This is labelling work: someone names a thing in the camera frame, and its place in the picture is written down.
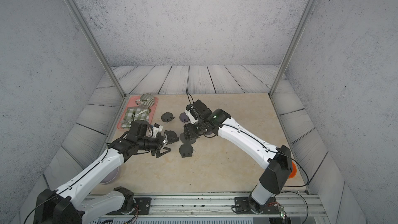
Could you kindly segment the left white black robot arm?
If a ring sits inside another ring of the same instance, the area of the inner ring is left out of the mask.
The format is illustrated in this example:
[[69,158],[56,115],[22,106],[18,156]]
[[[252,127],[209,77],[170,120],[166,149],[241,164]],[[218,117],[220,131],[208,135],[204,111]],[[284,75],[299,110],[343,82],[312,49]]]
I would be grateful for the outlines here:
[[151,153],[159,158],[169,152],[169,143],[179,141],[174,131],[162,131],[158,124],[136,120],[130,129],[108,144],[106,150],[77,176],[56,190],[39,194],[34,214],[35,224],[87,224],[112,212],[139,214],[132,191],[116,187],[110,193],[90,201],[86,196],[108,175],[134,155]]

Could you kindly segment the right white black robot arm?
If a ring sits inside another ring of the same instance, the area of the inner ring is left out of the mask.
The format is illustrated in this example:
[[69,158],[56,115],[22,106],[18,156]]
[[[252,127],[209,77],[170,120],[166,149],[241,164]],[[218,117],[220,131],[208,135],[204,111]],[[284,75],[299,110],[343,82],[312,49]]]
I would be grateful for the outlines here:
[[285,145],[277,147],[260,139],[224,110],[211,111],[201,100],[188,104],[185,115],[190,121],[183,127],[186,141],[213,133],[236,145],[264,169],[247,200],[250,210],[261,214],[267,201],[282,192],[293,171],[290,149]]

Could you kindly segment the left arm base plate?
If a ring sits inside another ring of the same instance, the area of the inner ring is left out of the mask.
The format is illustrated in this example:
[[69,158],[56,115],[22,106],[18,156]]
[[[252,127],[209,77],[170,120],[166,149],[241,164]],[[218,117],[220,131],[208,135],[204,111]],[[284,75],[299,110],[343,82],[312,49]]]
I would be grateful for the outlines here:
[[122,209],[108,213],[107,215],[149,215],[151,198],[135,197],[128,205],[124,204]]

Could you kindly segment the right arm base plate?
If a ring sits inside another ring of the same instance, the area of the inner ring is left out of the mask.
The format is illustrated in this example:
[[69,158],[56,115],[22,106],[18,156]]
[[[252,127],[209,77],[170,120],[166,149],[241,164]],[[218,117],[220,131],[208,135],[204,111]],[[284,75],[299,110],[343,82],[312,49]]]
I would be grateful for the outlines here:
[[270,197],[263,205],[251,197],[235,197],[232,210],[236,214],[280,214],[279,203],[274,197]]

